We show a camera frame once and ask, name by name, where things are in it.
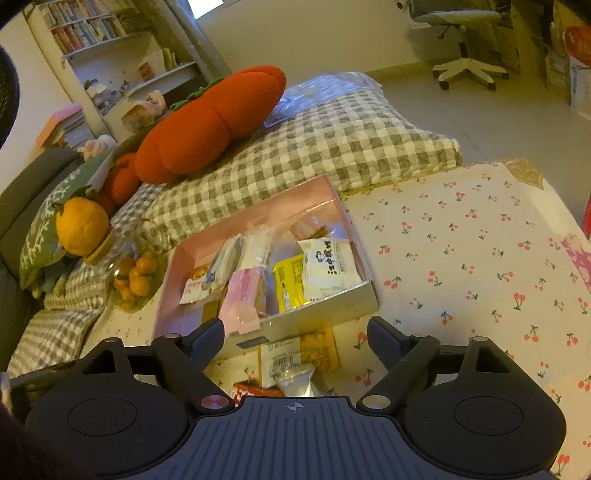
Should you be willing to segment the red shiny snack packet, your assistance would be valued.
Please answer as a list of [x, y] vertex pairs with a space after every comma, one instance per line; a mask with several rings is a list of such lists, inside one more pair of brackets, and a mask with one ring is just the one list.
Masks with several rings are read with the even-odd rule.
[[232, 399], [238, 404], [245, 396], [256, 397], [283, 397], [283, 391], [276, 387], [263, 388], [252, 382], [236, 382], [233, 384]]

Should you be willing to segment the pink snack packet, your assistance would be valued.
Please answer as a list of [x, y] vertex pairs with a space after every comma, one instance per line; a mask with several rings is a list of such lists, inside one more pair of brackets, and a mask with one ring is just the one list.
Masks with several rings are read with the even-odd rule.
[[263, 267], [236, 270], [219, 310], [224, 336], [259, 330], [263, 317], [266, 317], [266, 270]]

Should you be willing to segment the white blue snack packet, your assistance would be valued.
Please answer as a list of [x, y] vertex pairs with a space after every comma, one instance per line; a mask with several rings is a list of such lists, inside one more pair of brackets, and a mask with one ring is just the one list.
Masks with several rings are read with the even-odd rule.
[[207, 271], [201, 289], [206, 292], [221, 290], [228, 282], [231, 274], [235, 271], [240, 256], [245, 236], [236, 234], [226, 240], [221, 250], [216, 254], [211, 268]]

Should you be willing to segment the white black-text snack packet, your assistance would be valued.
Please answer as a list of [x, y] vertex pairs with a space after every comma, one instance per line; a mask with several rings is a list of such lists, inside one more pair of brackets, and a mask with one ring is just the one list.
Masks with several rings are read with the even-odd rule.
[[363, 282], [351, 242], [322, 237], [299, 241], [304, 254], [304, 299], [315, 301], [342, 293]]

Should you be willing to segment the clear white snack packet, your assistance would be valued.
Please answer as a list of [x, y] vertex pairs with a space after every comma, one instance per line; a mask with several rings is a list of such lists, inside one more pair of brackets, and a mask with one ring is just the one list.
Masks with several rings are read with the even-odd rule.
[[238, 269], [273, 268], [283, 258], [284, 234], [274, 228], [259, 228], [245, 235]]

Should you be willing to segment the yellow snack packet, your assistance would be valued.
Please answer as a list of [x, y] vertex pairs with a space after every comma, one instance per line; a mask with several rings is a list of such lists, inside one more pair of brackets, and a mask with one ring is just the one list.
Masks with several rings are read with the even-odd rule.
[[276, 303], [280, 313], [304, 306], [304, 255], [296, 255], [280, 262], [273, 267], [273, 278], [276, 281]]

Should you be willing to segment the yellow white flat packet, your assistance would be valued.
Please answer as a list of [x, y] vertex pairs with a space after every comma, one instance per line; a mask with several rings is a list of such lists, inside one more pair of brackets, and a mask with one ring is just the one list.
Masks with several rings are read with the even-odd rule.
[[332, 327], [325, 327], [301, 336], [259, 348], [259, 380], [263, 388], [276, 385], [276, 377], [287, 370], [314, 365], [315, 371], [325, 373], [341, 367]]

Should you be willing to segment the glass jar with oranges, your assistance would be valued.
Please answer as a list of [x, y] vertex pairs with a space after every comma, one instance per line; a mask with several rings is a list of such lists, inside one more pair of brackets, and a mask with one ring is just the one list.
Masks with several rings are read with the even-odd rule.
[[83, 260], [97, 275], [105, 302], [126, 313], [143, 308], [167, 269], [166, 255], [140, 232], [122, 233], [113, 227]]

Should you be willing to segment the cherry print tablecloth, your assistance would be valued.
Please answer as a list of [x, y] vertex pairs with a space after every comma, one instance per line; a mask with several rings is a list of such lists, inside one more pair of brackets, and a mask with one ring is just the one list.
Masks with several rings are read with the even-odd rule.
[[[385, 375], [370, 359], [369, 318], [405, 334], [460, 345], [495, 341], [565, 415], [551, 471], [590, 475], [590, 243], [543, 176], [525, 160], [480, 164], [342, 193], [370, 265], [379, 309], [332, 327], [341, 367], [315, 371], [322, 394], [356, 401]], [[136, 313], [108, 307], [82, 349], [120, 337], [152, 340], [161, 293]], [[206, 374], [232, 394], [259, 387], [259, 345], [214, 360]]]

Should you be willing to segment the pink cardboard box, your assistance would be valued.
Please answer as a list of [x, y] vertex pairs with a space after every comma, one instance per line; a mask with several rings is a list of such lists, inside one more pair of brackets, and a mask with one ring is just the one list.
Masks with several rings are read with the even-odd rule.
[[[273, 267], [277, 262], [301, 253], [290, 226], [307, 216], [327, 225], [332, 237], [349, 241], [361, 282], [342, 293], [280, 313]], [[339, 200], [338, 192], [328, 177], [322, 175], [277, 193], [180, 242], [171, 252], [153, 336], [186, 336], [202, 322], [221, 313], [222, 300], [218, 296], [201, 303], [180, 303], [191, 270], [211, 264], [228, 238], [238, 233], [246, 236], [269, 229], [273, 231], [273, 236], [270, 255], [264, 263], [267, 315], [256, 324], [256, 329], [245, 334], [231, 332], [229, 327], [225, 327], [226, 339], [217, 354], [219, 358], [236, 356], [264, 343], [311, 333], [329, 325], [337, 326], [379, 309], [372, 271], [359, 235]]]

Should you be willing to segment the small pink wrapped snack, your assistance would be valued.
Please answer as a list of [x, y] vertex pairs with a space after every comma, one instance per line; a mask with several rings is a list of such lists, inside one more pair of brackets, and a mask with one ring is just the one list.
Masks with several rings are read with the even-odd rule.
[[297, 241], [329, 236], [329, 226], [315, 215], [301, 217], [290, 226], [290, 233]]

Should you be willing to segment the green patterned pillow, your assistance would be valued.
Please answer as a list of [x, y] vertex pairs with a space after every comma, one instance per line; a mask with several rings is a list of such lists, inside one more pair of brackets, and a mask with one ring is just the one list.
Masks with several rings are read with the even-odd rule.
[[22, 289], [29, 289], [41, 278], [44, 268], [57, 264], [66, 255], [58, 240], [56, 216], [76, 192], [97, 192], [102, 187], [112, 157], [113, 151], [104, 151], [85, 161], [61, 180], [42, 202], [21, 250], [19, 276]]

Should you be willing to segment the grey checkered blanket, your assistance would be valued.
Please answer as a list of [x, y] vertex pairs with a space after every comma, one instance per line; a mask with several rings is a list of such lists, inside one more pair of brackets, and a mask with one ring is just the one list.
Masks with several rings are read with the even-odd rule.
[[[412, 124], [384, 88], [360, 89], [273, 126], [191, 178], [169, 187], [140, 187], [112, 224], [169, 250], [233, 213], [320, 175], [336, 191], [349, 192], [449, 170], [461, 162], [456, 139]], [[80, 261], [73, 266], [64, 293], [39, 301], [41, 308], [4, 371], [11, 377], [80, 354], [105, 300], [97, 275]]]

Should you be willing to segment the red tomato plush cushion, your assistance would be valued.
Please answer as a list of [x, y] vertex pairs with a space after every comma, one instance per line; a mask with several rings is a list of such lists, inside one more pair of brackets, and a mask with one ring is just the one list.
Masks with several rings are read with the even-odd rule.
[[111, 216], [142, 183], [167, 184], [205, 169], [233, 141], [256, 132], [286, 85], [280, 68], [256, 66], [173, 104], [161, 120], [118, 147], [97, 203]]

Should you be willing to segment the clear plastic bag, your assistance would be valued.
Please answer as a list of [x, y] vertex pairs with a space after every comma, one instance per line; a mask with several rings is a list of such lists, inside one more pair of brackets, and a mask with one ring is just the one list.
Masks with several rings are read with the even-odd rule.
[[361, 72], [335, 72], [305, 80], [284, 91], [263, 126], [270, 129], [297, 114], [360, 89], [383, 91], [378, 81]]

